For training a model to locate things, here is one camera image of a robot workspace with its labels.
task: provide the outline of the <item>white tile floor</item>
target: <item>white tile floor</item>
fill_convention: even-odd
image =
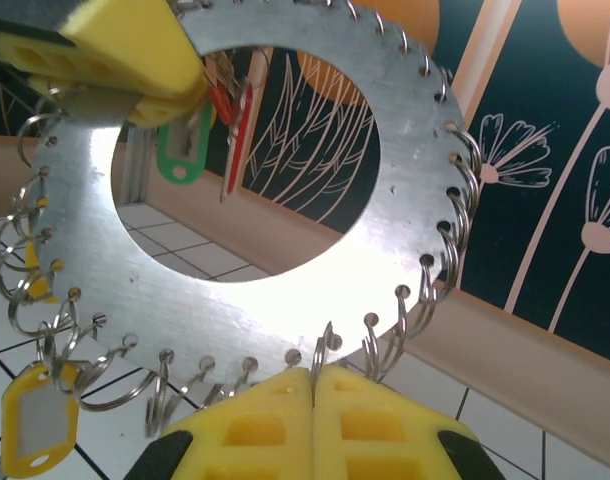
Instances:
[[[123,207],[119,214],[135,242],[168,268],[217,281],[249,281],[266,276],[245,260],[146,205]],[[6,233],[3,241],[13,243],[13,233]],[[19,278],[19,275],[6,275],[10,284]],[[19,317],[23,324],[36,326],[41,319],[52,316],[54,308],[54,305],[35,305],[24,309]],[[13,376],[35,355],[33,342],[11,329],[6,313],[7,303],[0,297],[0,399]],[[92,359],[105,350],[86,339],[76,352],[77,356]],[[349,360],[356,369],[363,366],[362,355],[353,355]],[[86,399],[114,398],[129,390],[143,375],[136,366],[117,360]],[[410,355],[401,359],[385,383],[468,424],[508,480],[610,480],[608,468]],[[177,418],[190,415],[209,390],[209,385],[197,385],[189,396],[190,401],[177,411]],[[148,443],[143,434],[148,393],[110,412],[82,412],[76,451],[59,466],[36,478],[122,479]]]

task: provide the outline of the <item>wall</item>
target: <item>wall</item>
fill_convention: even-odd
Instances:
[[[36,148],[36,138],[26,138],[23,142],[24,151],[30,162]],[[125,144],[119,143],[114,152],[112,164],[112,193],[114,202],[120,198],[121,182],[123,177]],[[0,217],[9,213],[12,198],[18,194],[19,189],[29,178],[31,172],[21,162],[16,152],[16,137],[0,136]]]

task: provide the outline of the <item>red key tag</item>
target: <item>red key tag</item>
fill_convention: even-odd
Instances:
[[[232,109],[232,102],[229,99],[229,93],[227,88],[222,83],[218,82],[216,86],[210,86],[208,89],[209,98],[212,101],[212,105],[216,109],[218,118],[221,119],[225,125],[231,125],[234,123],[234,112]]]

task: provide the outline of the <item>center hole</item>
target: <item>center hole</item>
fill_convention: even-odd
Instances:
[[[305,52],[245,47],[203,61],[214,87],[158,128],[145,205],[123,220],[156,261],[203,280],[298,267],[369,201],[380,161],[372,111],[351,80]],[[139,208],[162,213],[147,220]]]

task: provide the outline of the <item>orange circle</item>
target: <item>orange circle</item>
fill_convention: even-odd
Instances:
[[[557,0],[557,4],[563,32],[574,49],[598,67],[610,63],[610,0]]]
[[[355,0],[353,3],[357,7],[377,9],[383,20],[396,22],[411,38],[424,44],[430,54],[433,53],[440,24],[439,0]],[[363,101],[363,96],[349,79],[332,81],[338,75],[336,68],[307,53],[298,52],[297,56],[302,75],[318,94],[333,101],[338,98],[345,105]]]

